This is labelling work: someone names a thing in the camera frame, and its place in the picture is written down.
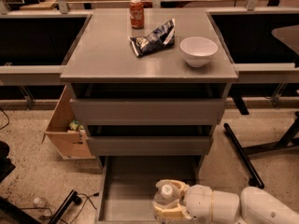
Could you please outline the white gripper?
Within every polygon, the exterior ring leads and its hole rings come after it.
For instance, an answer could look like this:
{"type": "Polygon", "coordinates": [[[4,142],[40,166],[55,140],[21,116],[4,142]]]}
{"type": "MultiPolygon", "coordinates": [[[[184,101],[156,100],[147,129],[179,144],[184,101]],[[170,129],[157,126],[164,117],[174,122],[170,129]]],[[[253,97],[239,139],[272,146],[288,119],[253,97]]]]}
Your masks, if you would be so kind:
{"type": "Polygon", "coordinates": [[[182,181],[162,179],[155,185],[157,191],[164,184],[172,186],[175,199],[181,199],[185,194],[184,204],[186,207],[179,201],[173,201],[167,205],[153,201],[153,211],[157,221],[171,222],[194,219],[198,224],[210,224],[212,209],[212,189],[210,187],[194,185],[189,188],[189,185],[182,181]]]}

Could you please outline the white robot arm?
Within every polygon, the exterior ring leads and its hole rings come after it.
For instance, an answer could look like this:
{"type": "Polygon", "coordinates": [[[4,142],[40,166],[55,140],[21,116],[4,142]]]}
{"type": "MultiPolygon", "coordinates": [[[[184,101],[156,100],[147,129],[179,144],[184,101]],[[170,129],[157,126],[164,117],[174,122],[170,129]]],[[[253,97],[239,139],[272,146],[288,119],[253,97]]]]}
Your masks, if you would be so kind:
{"type": "Polygon", "coordinates": [[[299,224],[298,213],[254,187],[237,195],[163,179],[156,189],[152,205],[161,224],[299,224]]]}

